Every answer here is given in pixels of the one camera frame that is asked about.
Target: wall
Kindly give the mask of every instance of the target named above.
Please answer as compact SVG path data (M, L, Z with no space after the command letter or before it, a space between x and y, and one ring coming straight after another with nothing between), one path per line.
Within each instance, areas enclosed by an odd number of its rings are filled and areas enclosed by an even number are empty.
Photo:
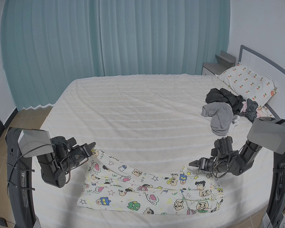
M285 68L285 1L231 0L228 53L238 61L241 44Z
M0 24L5 0L0 0ZM3 69L3 61L0 46L0 120L4 124L11 113L15 110L16 105L11 95L6 74Z

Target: nightstand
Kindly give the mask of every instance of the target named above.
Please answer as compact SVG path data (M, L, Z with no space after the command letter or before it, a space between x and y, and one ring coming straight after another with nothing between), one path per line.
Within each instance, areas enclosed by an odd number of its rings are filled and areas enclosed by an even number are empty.
M219 55L215 55L215 63L203 63L202 75L220 75L226 69L229 69L233 66L235 66L235 57L224 51L221 51Z

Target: gray headboard frame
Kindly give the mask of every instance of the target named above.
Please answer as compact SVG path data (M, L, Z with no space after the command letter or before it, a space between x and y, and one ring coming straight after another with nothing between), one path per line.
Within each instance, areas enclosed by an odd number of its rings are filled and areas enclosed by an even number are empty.
M272 65L273 67L275 67L276 69L278 69L279 71L281 71L283 74L285 74L285 69L282 68L281 66L279 66L277 63L273 62L272 60L270 60L269 58L265 57L264 55L244 46L241 45L240 51L239 51L239 62L241 61L241 57L243 54L243 50L246 50L254 55L256 55L257 57L263 59L264 61L268 62L270 65ZM269 109L269 111L277 118L279 118L279 116L276 114L276 112L270 107L270 105L268 103L265 104L266 107Z

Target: pillow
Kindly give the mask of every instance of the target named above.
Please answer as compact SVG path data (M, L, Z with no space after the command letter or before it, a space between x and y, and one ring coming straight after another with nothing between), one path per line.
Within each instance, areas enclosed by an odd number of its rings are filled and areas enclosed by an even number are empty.
M274 82L239 63L217 76L228 87L244 99L252 99L258 103L258 109L277 92Z

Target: cartoon baby bottle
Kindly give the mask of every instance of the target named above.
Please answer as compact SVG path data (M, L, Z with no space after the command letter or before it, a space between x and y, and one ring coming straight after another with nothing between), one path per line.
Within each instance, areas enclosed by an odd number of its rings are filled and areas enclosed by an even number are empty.
M126 165L122 165L122 166L120 166L118 169L122 172L122 171L124 171L126 168L127 168Z

